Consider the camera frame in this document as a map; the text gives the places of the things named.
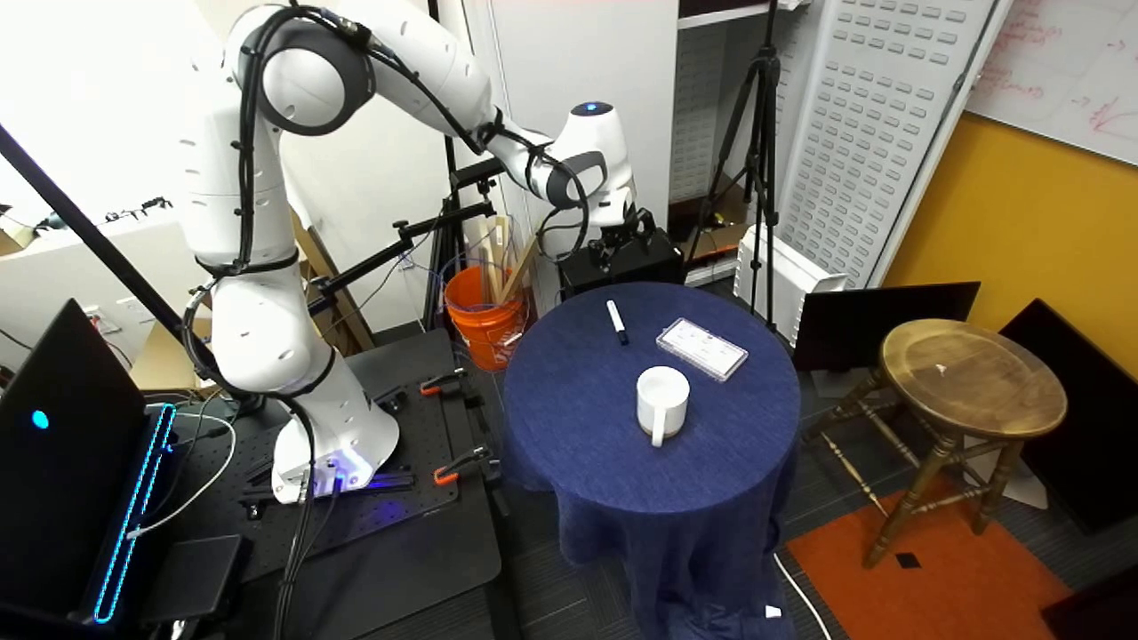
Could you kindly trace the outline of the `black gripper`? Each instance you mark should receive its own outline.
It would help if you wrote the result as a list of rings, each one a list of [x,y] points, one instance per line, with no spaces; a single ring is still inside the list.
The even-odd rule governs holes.
[[[634,256],[646,249],[646,239],[653,231],[653,217],[650,212],[629,212],[623,224],[603,229],[593,243],[589,243],[589,256],[602,265],[610,265],[617,256]]]

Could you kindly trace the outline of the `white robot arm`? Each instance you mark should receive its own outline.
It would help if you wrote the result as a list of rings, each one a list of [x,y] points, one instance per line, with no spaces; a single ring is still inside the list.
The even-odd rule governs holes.
[[[480,62],[413,0],[259,0],[194,77],[181,239],[208,276],[208,352],[234,390],[279,399],[265,491],[279,505],[367,489],[403,426],[318,332],[337,276],[317,266],[284,143],[333,134],[382,101],[494,161],[521,191],[586,224],[634,207],[623,119],[583,101],[559,134],[515,125]]]

